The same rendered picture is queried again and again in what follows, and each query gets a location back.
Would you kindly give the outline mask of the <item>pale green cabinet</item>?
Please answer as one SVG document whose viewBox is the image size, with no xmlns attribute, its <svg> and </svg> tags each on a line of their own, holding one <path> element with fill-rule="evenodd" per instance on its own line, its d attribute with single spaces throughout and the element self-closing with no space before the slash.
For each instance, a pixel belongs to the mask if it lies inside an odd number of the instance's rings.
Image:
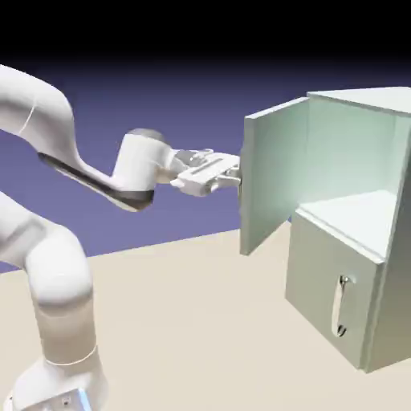
<svg viewBox="0 0 411 411">
<path fill-rule="evenodd" d="M 311 92 L 305 161 L 296 210 L 384 260 L 361 370 L 411 358 L 411 87 Z"/>
</svg>

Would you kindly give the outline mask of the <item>pale green door without latch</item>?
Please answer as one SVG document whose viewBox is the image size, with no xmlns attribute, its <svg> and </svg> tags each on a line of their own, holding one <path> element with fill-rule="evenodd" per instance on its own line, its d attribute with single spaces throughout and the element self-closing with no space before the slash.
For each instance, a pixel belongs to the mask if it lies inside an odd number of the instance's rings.
<svg viewBox="0 0 411 411">
<path fill-rule="evenodd" d="M 249 255 L 293 213 L 302 191 L 308 98 L 244 118 L 240 254 Z"/>
</svg>

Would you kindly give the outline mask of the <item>pale green closed door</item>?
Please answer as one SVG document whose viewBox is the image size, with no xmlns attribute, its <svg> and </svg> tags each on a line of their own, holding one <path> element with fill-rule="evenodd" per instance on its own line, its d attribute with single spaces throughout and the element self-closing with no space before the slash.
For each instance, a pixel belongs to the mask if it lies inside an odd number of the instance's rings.
<svg viewBox="0 0 411 411">
<path fill-rule="evenodd" d="M 292 217 L 286 299 L 355 368 L 365 369 L 368 331 L 384 260 L 377 254 L 298 209 Z M 340 275 L 347 289 L 340 321 L 343 337 L 331 330 L 332 302 Z"/>
</svg>

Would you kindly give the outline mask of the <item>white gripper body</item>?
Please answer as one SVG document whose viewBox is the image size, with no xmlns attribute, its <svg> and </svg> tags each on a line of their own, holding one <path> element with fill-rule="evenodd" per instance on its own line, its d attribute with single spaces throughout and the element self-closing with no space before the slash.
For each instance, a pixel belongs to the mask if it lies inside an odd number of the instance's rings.
<svg viewBox="0 0 411 411">
<path fill-rule="evenodd" d="M 170 185 L 194 197 L 205 197 L 218 189 L 238 188 L 224 186 L 223 173 L 235 165 L 240 165 L 239 156 L 209 153 L 202 158 L 200 165 L 188 167 L 171 180 Z"/>
</svg>

